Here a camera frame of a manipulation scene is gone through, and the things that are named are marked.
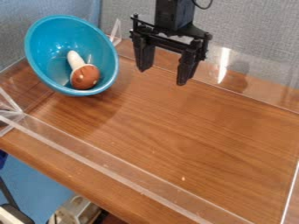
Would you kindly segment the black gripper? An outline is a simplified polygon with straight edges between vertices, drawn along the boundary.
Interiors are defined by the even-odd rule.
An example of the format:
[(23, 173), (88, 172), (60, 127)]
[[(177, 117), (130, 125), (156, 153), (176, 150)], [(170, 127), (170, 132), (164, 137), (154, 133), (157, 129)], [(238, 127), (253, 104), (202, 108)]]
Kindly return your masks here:
[(133, 42), (137, 69), (142, 72), (152, 67), (156, 46), (181, 53), (176, 84), (182, 86), (192, 78), (200, 61), (205, 59), (204, 53), (208, 51), (212, 35), (192, 22), (174, 29), (169, 25), (156, 24), (148, 16), (137, 13), (130, 19), (133, 28), (129, 31), (129, 38)]

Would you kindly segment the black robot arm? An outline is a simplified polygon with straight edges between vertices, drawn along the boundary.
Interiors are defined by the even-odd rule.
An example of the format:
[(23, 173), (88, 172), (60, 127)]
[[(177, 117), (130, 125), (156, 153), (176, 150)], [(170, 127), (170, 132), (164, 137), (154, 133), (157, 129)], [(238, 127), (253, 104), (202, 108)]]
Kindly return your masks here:
[(154, 48), (160, 47), (181, 55), (178, 59), (176, 84), (182, 86), (193, 77), (197, 65), (206, 59), (212, 35), (193, 25), (194, 0), (156, 0), (153, 22), (140, 14), (130, 16), (133, 27), (129, 31), (134, 49), (134, 63), (140, 72), (153, 66)]

